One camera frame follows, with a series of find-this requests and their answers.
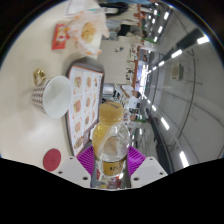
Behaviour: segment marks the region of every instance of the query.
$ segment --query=ceiling light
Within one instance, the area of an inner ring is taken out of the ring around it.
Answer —
[[[170,127],[163,117],[161,118],[161,121],[162,121],[163,125],[165,126],[166,130],[169,130]]]
[[[164,19],[167,20],[168,16],[169,16],[169,13],[166,12],[166,13],[165,13],[165,16],[164,16]]]
[[[197,42],[198,42],[199,44],[203,44],[203,43],[207,43],[207,42],[209,42],[209,39],[208,39],[207,36],[204,36],[204,37],[202,37],[202,38],[199,38],[199,39],[197,40]]]
[[[159,63],[159,66],[162,66],[162,65],[164,65],[164,61],[161,61],[161,62]]]
[[[154,106],[154,105],[152,105],[152,109],[153,109],[154,111],[156,111],[156,108],[155,108],[155,106]]]
[[[158,33],[161,33],[162,29],[163,29],[163,27],[160,26],[160,27],[159,27],[159,30],[158,30]]]
[[[180,159],[181,159],[181,162],[183,163],[184,168],[189,166],[189,163],[183,151],[180,153]]]
[[[172,58],[175,58],[180,54],[182,54],[182,50],[176,51],[174,54],[172,54]]]

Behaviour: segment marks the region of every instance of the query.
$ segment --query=plastic wrapper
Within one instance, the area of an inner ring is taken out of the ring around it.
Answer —
[[[106,38],[109,37],[106,16],[103,12],[77,13],[73,21],[67,26],[68,36],[75,40],[77,49],[84,55],[99,55],[102,52],[91,45],[97,33],[102,33]]]

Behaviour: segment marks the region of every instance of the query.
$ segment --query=food picture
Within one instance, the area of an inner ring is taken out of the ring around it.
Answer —
[[[94,26],[91,23],[86,23],[83,26],[82,39],[86,43],[91,43],[94,39],[95,34],[96,34],[96,29],[94,28]]]
[[[81,101],[78,100],[74,103],[74,112],[78,113],[81,110]]]
[[[95,111],[92,112],[92,115],[93,115],[93,119],[92,119],[92,122],[93,122],[95,118]]]
[[[95,85],[95,87],[97,87],[97,79],[96,78],[94,79],[94,85]]]
[[[90,105],[90,98],[88,97],[88,98],[86,99],[86,106],[89,107],[89,105]]]
[[[74,149],[78,149],[82,144],[83,144],[83,136],[77,138],[75,145],[74,145]]]
[[[74,85],[75,85],[75,87],[80,88],[81,85],[82,85],[82,78],[81,77],[76,77]]]
[[[85,125],[87,126],[89,124],[89,116],[87,116],[86,120],[85,120]]]
[[[76,125],[75,125],[75,132],[78,133],[81,129],[81,122],[79,121]]]
[[[86,85],[90,88],[91,87],[91,78],[90,77],[88,77],[87,79],[86,79]]]
[[[94,96],[93,96],[93,107],[95,106],[95,103],[96,103],[96,93],[94,93]]]

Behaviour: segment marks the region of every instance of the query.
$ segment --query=tray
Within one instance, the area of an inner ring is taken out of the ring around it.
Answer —
[[[99,121],[104,68],[96,60],[85,57],[72,62],[66,76],[71,81],[73,98],[65,117],[71,152],[77,156],[91,144],[90,130]],[[82,81],[75,85],[75,80],[80,80],[78,77]]]

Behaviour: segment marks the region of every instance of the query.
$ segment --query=yellow object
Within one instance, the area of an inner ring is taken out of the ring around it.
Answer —
[[[106,125],[119,123],[124,118],[124,109],[120,103],[106,102],[100,106],[100,122]]]
[[[107,176],[114,176],[119,174],[123,169],[124,161],[127,159],[125,156],[122,160],[114,163],[103,162],[103,172]]]
[[[93,148],[94,153],[96,156],[96,160],[99,160],[98,158],[98,149],[99,146],[104,139],[105,135],[107,134],[109,128],[121,122],[124,117],[124,110],[120,103],[115,102],[106,102],[101,104],[99,108],[99,119],[100,122],[97,124],[94,132],[93,132]],[[104,149],[110,149],[110,152],[107,153],[114,153],[117,150],[117,136],[112,136],[107,139],[107,141],[104,144]],[[113,176],[119,174],[123,169],[123,164],[125,158],[122,158],[120,161],[116,162],[105,162],[103,161],[103,172],[105,175]]]
[[[86,23],[82,29],[82,39],[87,43],[91,43],[95,34],[96,29],[93,27],[93,25],[91,23]]]

